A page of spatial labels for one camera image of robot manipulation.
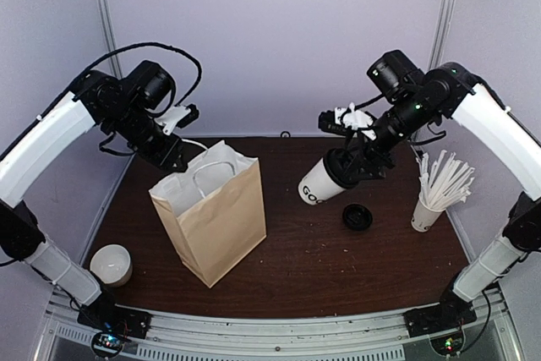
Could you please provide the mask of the right aluminium corner post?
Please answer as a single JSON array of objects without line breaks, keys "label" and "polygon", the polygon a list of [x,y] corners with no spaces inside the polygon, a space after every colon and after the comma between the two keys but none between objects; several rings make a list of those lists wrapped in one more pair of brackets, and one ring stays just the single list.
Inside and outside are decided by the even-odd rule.
[{"label": "right aluminium corner post", "polygon": [[455,5],[456,0],[440,0],[440,11],[429,57],[429,69],[436,68],[442,62]]}]

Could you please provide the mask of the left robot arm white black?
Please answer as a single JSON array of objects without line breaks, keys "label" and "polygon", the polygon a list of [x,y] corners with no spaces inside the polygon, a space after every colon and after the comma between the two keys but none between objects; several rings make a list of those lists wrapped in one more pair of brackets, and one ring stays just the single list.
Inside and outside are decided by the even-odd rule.
[{"label": "left robot arm white black", "polygon": [[98,126],[112,139],[127,141],[128,148],[154,167],[183,172],[183,141],[173,133],[193,122],[199,113],[170,101],[156,108],[166,96],[174,96],[172,76],[159,64],[140,63],[127,77],[116,79],[87,70],[52,109],[36,120],[19,142],[1,156],[1,247],[13,260],[23,261],[50,283],[89,306],[89,317],[104,331],[121,324],[121,311],[101,298],[100,282],[73,262],[38,227],[24,203],[24,195],[45,169],[76,139]]}]

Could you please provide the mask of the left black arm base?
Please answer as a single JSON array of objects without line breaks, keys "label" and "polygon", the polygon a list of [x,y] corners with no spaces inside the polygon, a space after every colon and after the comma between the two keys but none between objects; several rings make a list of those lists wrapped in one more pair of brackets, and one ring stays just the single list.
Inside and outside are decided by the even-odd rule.
[{"label": "left black arm base", "polygon": [[150,328],[151,314],[118,306],[112,293],[103,291],[96,301],[79,307],[77,321],[81,325],[118,336],[145,339]]}]

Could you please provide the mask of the bundle of white wrapped straws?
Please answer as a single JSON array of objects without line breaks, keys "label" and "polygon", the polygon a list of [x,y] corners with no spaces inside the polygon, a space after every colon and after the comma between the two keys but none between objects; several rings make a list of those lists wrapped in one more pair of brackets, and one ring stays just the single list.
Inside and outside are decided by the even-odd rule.
[{"label": "bundle of white wrapped straws", "polygon": [[429,210],[445,211],[456,203],[465,203],[471,194],[475,168],[458,160],[456,153],[441,150],[430,160],[424,152],[416,159],[420,182],[419,200]]}]

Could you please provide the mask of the white paper coffee cup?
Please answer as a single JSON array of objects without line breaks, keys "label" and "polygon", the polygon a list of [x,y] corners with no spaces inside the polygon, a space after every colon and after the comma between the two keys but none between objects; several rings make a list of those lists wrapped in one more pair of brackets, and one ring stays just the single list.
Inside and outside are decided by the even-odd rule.
[{"label": "white paper coffee cup", "polygon": [[323,156],[298,184],[298,195],[308,205],[318,205],[346,190],[331,180],[324,168]]}]

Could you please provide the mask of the brown paper bag white handles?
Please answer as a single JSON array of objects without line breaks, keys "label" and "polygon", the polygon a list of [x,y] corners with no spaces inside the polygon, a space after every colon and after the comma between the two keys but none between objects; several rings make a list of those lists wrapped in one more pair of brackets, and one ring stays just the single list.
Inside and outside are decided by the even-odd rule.
[{"label": "brown paper bag white handles", "polygon": [[260,161],[223,140],[149,195],[181,262],[208,288],[267,237]]}]

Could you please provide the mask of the aluminium front rail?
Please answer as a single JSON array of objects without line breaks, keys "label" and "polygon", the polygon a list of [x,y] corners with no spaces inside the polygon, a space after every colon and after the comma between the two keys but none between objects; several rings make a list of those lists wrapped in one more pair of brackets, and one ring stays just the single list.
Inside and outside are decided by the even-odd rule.
[{"label": "aluminium front rail", "polygon": [[523,360],[504,296],[489,290],[462,327],[411,336],[403,310],[305,319],[233,319],[150,312],[145,338],[130,338],[119,360],[447,360],[444,344],[467,347],[460,360]]}]

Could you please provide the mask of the white ceramic bowl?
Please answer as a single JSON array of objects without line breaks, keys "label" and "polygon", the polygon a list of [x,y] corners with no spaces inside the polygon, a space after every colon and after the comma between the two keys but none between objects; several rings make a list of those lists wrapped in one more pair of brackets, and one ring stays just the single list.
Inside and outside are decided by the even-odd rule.
[{"label": "white ceramic bowl", "polygon": [[108,287],[121,287],[132,276],[133,263],[130,253],[119,244],[100,248],[90,260],[90,271]]}]

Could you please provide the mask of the paper cup holding straws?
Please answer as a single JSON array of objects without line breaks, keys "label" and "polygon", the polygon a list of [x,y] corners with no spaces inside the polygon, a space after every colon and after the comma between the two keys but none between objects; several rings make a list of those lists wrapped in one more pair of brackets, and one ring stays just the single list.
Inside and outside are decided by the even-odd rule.
[{"label": "paper cup holding straws", "polygon": [[411,226],[417,232],[427,232],[440,217],[442,211],[429,208],[421,198],[414,208]]}]

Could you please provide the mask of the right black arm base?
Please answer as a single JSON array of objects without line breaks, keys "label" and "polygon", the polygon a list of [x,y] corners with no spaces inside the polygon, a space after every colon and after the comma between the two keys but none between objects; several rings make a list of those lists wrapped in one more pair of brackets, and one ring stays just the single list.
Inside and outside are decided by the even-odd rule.
[{"label": "right black arm base", "polygon": [[472,302],[459,298],[452,292],[451,286],[445,289],[437,304],[410,309],[403,318],[410,337],[458,329],[477,320]]}]

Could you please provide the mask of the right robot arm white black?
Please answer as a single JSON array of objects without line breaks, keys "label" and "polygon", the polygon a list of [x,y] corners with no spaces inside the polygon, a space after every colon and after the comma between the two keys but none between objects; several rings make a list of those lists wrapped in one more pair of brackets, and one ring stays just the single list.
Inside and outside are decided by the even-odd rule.
[{"label": "right robot arm white black", "polygon": [[335,110],[335,123],[358,137],[347,169],[376,176],[398,143],[424,125],[449,118],[485,145],[522,186],[506,225],[456,275],[434,308],[434,322],[448,329],[486,287],[540,250],[540,143],[481,77],[458,63],[423,72],[402,51],[394,50],[373,63],[367,75],[392,107],[379,118],[355,103]]}]

